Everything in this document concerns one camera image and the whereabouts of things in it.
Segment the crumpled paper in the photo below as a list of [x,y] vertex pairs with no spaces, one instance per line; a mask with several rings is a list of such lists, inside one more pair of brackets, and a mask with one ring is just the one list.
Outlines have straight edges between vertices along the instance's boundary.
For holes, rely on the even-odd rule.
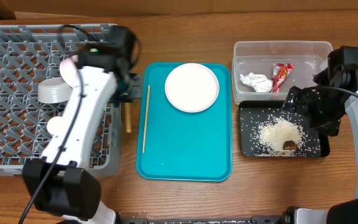
[[240,81],[260,93],[271,92],[273,87],[273,81],[269,80],[266,75],[254,74],[252,72],[248,75],[240,74]]

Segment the gray plastic dish rack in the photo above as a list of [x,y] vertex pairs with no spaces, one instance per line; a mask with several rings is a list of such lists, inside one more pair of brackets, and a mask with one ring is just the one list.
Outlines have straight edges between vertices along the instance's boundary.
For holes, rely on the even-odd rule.
[[[104,42],[113,25],[77,26]],[[47,121],[64,110],[65,103],[43,104],[37,99],[38,84],[59,77],[59,64],[67,57],[57,42],[59,27],[0,26],[0,175],[20,174],[27,159],[41,155],[51,138]],[[73,29],[65,29],[63,38],[68,53],[89,42]],[[121,108],[109,103],[89,159],[92,175],[112,176],[118,171],[121,134]]]

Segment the red candy wrapper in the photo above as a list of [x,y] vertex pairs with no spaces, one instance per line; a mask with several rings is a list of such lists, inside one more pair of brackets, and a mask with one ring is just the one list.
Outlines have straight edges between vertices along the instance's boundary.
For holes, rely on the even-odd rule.
[[293,70],[293,64],[291,63],[277,63],[273,69],[273,93],[277,93],[280,89],[280,85],[288,77]]

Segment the blue tray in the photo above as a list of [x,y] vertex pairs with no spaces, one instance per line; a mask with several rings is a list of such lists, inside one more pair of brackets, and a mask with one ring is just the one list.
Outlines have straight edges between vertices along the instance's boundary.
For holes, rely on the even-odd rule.
[[[221,64],[202,63],[219,81],[219,95],[205,111],[186,113],[165,96],[165,80],[178,62],[156,62],[144,74],[136,168],[147,179],[220,182],[232,171],[231,76]],[[150,85],[145,150],[143,135]]]

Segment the wooden tabletop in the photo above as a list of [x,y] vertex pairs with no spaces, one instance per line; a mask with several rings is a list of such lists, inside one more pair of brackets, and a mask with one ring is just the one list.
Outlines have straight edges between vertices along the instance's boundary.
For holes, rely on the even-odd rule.
[[[116,23],[142,41],[135,72],[156,61],[216,62],[231,68],[233,47],[242,40],[327,40],[334,49],[358,46],[358,11],[211,14],[200,16],[84,17],[0,24]],[[123,217],[238,218],[279,215],[289,205],[329,208],[352,200],[356,160],[349,120],[330,138],[325,159],[245,158],[239,149],[237,105],[232,105],[233,172],[222,183],[147,180],[136,171],[140,101],[132,105],[133,133],[124,133],[121,166],[102,178],[102,200]],[[16,223],[30,195],[21,177],[0,177],[0,223]],[[32,208],[27,223],[60,218]]]

